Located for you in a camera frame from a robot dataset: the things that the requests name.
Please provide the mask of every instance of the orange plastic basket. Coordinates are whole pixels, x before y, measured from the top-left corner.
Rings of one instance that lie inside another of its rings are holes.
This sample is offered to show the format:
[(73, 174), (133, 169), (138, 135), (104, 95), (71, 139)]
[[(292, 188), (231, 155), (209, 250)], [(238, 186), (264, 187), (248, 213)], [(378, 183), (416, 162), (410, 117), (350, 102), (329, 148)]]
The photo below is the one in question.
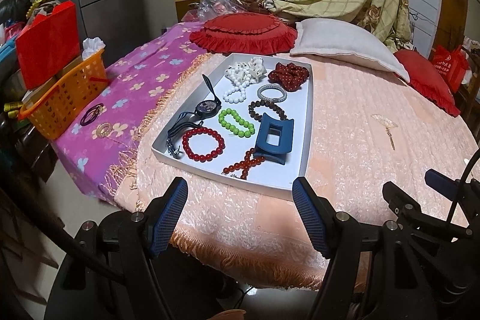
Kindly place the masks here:
[(28, 118), (49, 140), (59, 137), (109, 85), (102, 53), (103, 49), (70, 70), (37, 102), (26, 102), (18, 119)]

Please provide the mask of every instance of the beaded bracelet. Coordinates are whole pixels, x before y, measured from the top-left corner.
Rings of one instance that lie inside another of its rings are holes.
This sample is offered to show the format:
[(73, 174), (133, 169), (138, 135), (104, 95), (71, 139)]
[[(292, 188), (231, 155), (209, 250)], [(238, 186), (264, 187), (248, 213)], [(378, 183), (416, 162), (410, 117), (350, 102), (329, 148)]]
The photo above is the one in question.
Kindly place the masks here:
[(250, 160), (250, 157), (255, 153), (255, 148), (250, 148), (248, 151), (245, 153), (245, 160), (242, 160), (241, 162), (232, 164), (228, 167), (225, 167), (223, 169), (223, 174), (228, 175), (230, 172), (234, 172), (237, 170), (243, 170), (241, 172), (240, 179), (247, 180), (247, 175), (248, 175), (248, 170), (250, 170), (250, 167), (255, 167), (259, 166), (262, 164), (262, 162), (265, 161), (264, 156), (260, 156), (258, 158), (253, 158)]
[(258, 113), (255, 113), (255, 107), (260, 107), (260, 106), (265, 106), (265, 107), (268, 107), (268, 108), (272, 109), (274, 112), (276, 112), (278, 114), (281, 121), (287, 119), (287, 117), (285, 115), (285, 112), (283, 111), (283, 109), (281, 107), (279, 107), (278, 105), (276, 105), (273, 102), (267, 102), (267, 101), (262, 99), (262, 100), (258, 100), (256, 102), (251, 102), (250, 105), (248, 105), (248, 113), (250, 114), (250, 117), (253, 118), (254, 120), (257, 120), (258, 122), (262, 121), (262, 115), (260, 115)]
[[(207, 155), (198, 155), (196, 153), (193, 153), (190, 148), (189, 138), (191, 138), (194, 135), (201, 135), (201, 134), (207, 134), (209, 136), (212, 136), (218, 142), (218, 147), (212, 150), (212, 152), (207, 153)], [(216, 130), (200, 127), (200, 128), (187, 131), (182, 137), (182, 145), (183, 145), (183, 150), (185, 151), (189, 159), (195, 160), (196, 162), (200, 161), (201, 163), (204, 163), (204, 162), (210, 162), (212, 159), (216, 158), (218, 155), (221, 155), (223, 153), (223, 150), (225, 149), (225, 140), (223, 139), (223, 137), (221, 137), (218, 134)]]
[[(265, 90), (278, 90), (282, 93), (282, 97), (281, 98), (268, 98), (268, 97), (265, 97), (262, 93), (265, 91)], [(257, 91), (257, 95), (258, 95), (258, 98), (260, 99), (263, 99), (267, 102), (275, 102), (275, 103), (279, 103), (279, 102), (283, 102), (286, 98), (287, 98), (287, 92), (285, 91), (285, 89), (280, 86), (279, 84), (266, 84), (266, 85), (263, 85), (261, 86), (258, 91)]]
[[(225, 121), (226, 115), (232, 115), (234, 120), (237, 121), (239, 125), (243, 125), (248, 130), (239, 130), (235, 125)], [(236, 110), (230, 108), (224, 109), (220, 112), (220, 114), (218, 115), (218, 122), (221, 126), (229, 129), (231, 132), (233, 132), (234, 135), (238, 137), (249, 138), (251, 135), (255, 134), (255, 126), (252, 123), (245, 121), (243, 118), (241, 118)]]

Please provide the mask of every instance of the red paper bag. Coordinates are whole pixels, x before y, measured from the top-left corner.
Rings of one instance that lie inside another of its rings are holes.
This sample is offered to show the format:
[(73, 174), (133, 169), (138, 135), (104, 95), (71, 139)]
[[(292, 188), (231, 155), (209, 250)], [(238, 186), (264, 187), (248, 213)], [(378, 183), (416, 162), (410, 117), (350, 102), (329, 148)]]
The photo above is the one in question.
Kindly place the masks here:
[(450, 53), (439, 45), (431, 62), (452, 92), (458, 91), (465, 72), (469, 69), (469, 62), (462, 54), (461, 49), (460, 45)]
[(37, 15), (15, 44), (25, 86), (42, 85), (80, 54), (75, 4), (63, 2), (52, 14)]

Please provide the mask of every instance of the blue gripper pad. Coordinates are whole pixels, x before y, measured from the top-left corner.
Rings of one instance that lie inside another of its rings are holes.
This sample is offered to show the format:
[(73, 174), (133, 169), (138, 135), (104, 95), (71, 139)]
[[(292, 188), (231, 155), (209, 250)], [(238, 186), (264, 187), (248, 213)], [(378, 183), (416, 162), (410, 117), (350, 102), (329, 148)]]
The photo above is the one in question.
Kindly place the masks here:
[(320, 252), (324, 258), (330, 259), (332, 250), (328, 247), (326, 241), (326, 226), (300, 178), (293, 181), (292, 197), (313, 248)]
[(172, 237), (183, 207), (187, 202), (188, 185), (185, 179), (179, 181), (177, 188), (173, 191), (168, 203), (160, 215), (153, 230), (152, 246), (150, 251), (156, 256), (166, 250)]
[(425, 183), (450, 201), (457, 195), (458, 183), (433, 169), (425, 173)]

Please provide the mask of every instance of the white tray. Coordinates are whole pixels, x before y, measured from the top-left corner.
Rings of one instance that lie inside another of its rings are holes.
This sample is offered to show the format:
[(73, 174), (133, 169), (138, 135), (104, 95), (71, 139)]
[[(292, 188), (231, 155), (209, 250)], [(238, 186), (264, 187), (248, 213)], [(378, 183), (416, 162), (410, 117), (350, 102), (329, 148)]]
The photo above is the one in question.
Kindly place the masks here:
[[(292, 152), (287, 154), (286, 164), (263, 162), (260, 166), (251, 167), (248, 173), (247, 180), (240, 179), (241, 170), (234, 172), (238, 178), (232, 178), (229, 175), (222, 174), (224, 167), (228, 167), (234, 163), (240, 162), (245, 156), (245, 152), (255, 146), (255, 141), (260, 128), (260, 123), (253, 120), (248, 113), (248, 105), (250, 102), (258, 100), (257, 90), (260, 86), (269, 84), (268, 77), (264, 76), (260, 79), (260, 83), (253, 84), (247, 87), (247, 99), (243, 103), (226, 103), (223, 99), (223, 93), (232, 87), (232, 82), (224, 77), (224, 72), (227, 67), (234, 62), (248, 62), (253, 56), (243, 53), (233, 53), (228, 56), (214, 71), (209, 75), (210, 81), (214, 86), (214, 91), (217, 97), (222, 101), (222, 109), (230, 107), (235, 109), (241, 118), (252, 122), (255, 125), (255, 134), (250, 138), (239, 138), (233, 135), (229, 130), (223, 128), (218, 123), (218, 115), (206, 119), (203, 126), (212, 128), (222, 135), (225, 139), (226, 148), (221, 155), (210, 162), (195, 162), (189, 159), (181, 148), (179, 159), (174, 159), (170, 156), (166, 148), (167, 131), (173, 126), (179, 114), (182, 112), (193, 112), (196, 105), (203, 100), (213, 99), (212, 93), (208, 90), (205, 83), (201, 83), (199, 87), (192, 92), (186, 101), (178, 108), (176, 113), (171, 117), (170, 121), (165, 125), (159, 133), (152, 145), (152, 150), (157, 159), (171, 166), (177, 167), (184, 171), (192, 172), (203, 176), (205, 178), (224, 183), (226, 185), (235, 186), (255, 193), (265, 194), (271, 197), (292, 200), (292, 182), (298, 176), (304, 176), (310, 149), (311, 127), (312, 127), (312, 111), (313, 111), (313, 92), (314, 83), (310, 64), (285, 60), (274, 56), (261, 56), (263, 58), (263, 65), (267, 69), (267, 74), (275, 68), (275, 65), (280, 62), (283, 64), (295, 63), (309, 70), (310, 77), (301, 88), (296, 92), (289, 92), (287, 99), (279, 103), (288, 119), (294, 119), (293, 129), (293, 147)], [(275, 90), (267, 90), (263, 93), (267, 97), (280, 97), (281, 93)], [(274, 119), (278, 119), (276, 113), (271, 109), (259, 107), (255, 110), (259, 114), (267, 113)], [(243, 127), (238, 126), (231, 116), (226, 116), (225, 120), (235, 124), (239, 129)], [(197, 117), (191, 116), (190, 121), (198, 121)], [(182, 135), (178, 135), (175, 140), (172, 140), (175, 147), (182, 145)], [(275, 138), (278, 136), (269, 135), (267, 141), (275, 144)], [(218, 147), (217, 141), (208, 135), (196, 135), (190, 139), (190, 147), (194, 153), (199, 155), (206, 155), (214, 148)]]

